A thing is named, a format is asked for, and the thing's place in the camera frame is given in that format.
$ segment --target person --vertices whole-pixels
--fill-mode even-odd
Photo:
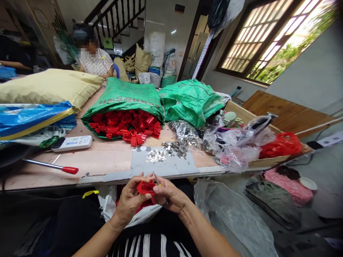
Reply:
[[[21,46],[10,38],[0,35],[0,63],[16,69],[17,74],[33,73],[33,64]]]
[[[125,228],[139,205],[152,198],[137,192],[139,182],[156,182],[153,174],[143,175],[134,176],[123,188],[107,223],[100,217],[99,204],[88,197],[65,200],[69,203],[60,207],[50,257],[240,256],[196,207],[187,179],[172,183],[157,176],[155,201],[163,208],[150,222]]]
[[[75,24],[73,38],[80,48],[80,71],[102,78],[113,77],[113,61],[110,55],[98,48],[94,30],[87,24]]]

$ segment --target hand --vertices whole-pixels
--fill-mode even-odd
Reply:
[[[147,176],[148,178],[154,178],[154,175],[151,173]],[[160,186],[154,187],[155,192],[155,201],[157,204],[162,205],[164,208],[181,214],[186,206],[191,203],[191,200],[188,196],[178,189],[173,183],[169,180],[164,179],[160,176],[156,176],[158,182],[161,183]]]
[[[151,194],[144,195],[137,192],[139,182],[153,180],[152,177],[143,177],[143,175],[144,173],[142,172],[139,176],[132,177],[123,188],[118,206],[110,220],[113,227],[119,224],[124,229],[136,214],[138,207],[146,200],[152,198]]]

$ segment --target green plant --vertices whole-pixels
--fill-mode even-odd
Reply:
[[[272,59],[270,63],[272,66],[265,67],[262,71],[257,69],[254,74],[260,74],[255,78],[258,81],[271,84],[277,79],[299,55],[316,40],[327,28],[330,26],[338,16],[338,6],[334,1],[324,4],[322,11],[319,15],[311,20],[313,24],[308,36],[298,46],[287,44],[286,48],[282,48]]]

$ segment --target window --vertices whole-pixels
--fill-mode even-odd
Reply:
[[[217,70],[269,85],[335,20],[335,4],[333,0],[257,2],[243,14]]]

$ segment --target black pants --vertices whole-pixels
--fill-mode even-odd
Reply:
[[[172,182],[194,203],[194,189],[187,179],[176,179]],[[70,198],[63,201],[58,211],[50,257],[72,256],[98,232],[105,224],[105,220],[100,216],[99,207],[95,196],[85,199]],[[149,223],[124,229],[117,238],[117,242],[120,243],[131,236],[154,233],[164,234],[171,240],[181,242],[192,256],[200,256],[178,215],[164,208]]]

